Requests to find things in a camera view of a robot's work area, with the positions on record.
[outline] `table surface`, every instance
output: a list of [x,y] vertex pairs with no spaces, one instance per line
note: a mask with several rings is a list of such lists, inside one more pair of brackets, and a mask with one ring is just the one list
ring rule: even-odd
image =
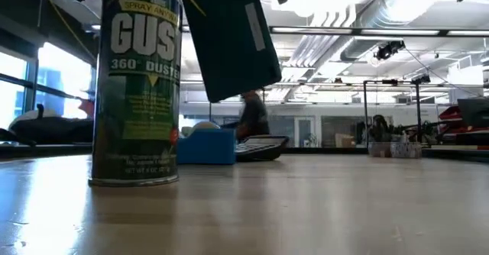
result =
[[489,254],[489,166],[282,156],[87,185],[86,156],[0,163],[0,254]]

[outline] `person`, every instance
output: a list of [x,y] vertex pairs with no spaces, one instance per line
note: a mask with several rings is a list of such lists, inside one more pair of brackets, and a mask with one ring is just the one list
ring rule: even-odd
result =
[[270,134],[267,109],[260,96],[253,90],[242,93],[241,97],[244,99],[244,109],[239,121],[225,124],[222,128],[235,128],[238,141],[251,136]]

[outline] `can label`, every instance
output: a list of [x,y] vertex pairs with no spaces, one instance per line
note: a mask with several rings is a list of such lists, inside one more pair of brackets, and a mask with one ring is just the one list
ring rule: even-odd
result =
[[103,0],[92,177],[176,175],[182,5]]

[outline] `door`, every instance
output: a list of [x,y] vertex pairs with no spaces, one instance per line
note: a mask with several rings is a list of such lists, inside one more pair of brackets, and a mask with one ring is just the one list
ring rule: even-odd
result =
[[314,135],[314,118],[296,117],[295,147],[316,147]]

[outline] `blue box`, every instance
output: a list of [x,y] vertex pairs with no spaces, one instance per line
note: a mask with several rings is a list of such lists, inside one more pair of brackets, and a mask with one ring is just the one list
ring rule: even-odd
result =
[[176,145],[176,162],[234,164],[236,136],[232,129],[196,129]]

